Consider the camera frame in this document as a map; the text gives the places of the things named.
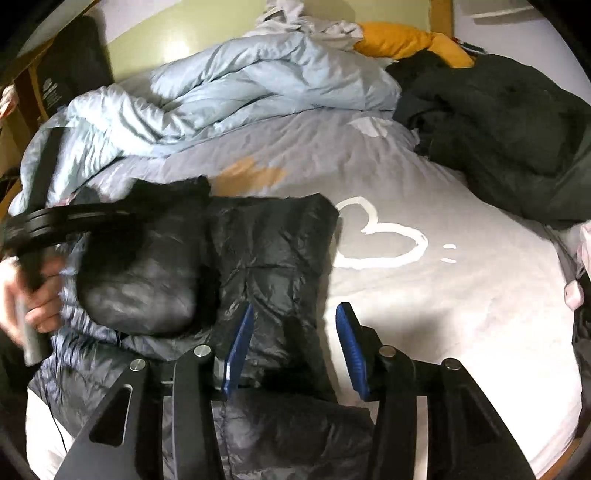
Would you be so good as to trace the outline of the person's left hand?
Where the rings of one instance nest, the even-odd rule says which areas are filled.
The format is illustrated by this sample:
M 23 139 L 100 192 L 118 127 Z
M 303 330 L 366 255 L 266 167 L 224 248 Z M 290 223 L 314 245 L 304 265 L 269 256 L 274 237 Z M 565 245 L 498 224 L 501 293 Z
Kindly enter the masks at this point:
M 18 302 L 23 302 L 27 306 L 25 320 L 37 332 L 53 333 L 60 327 L 60 273 L 64 266 L 61 256 L 48 258 L 42 268 L 45 282 L 38 290 L 31 291 L 26 286 L 16 258 L 6 258 L 1 262 L 1 329 L 17 345 L 21 345 L 23 339 L 16 315 Z

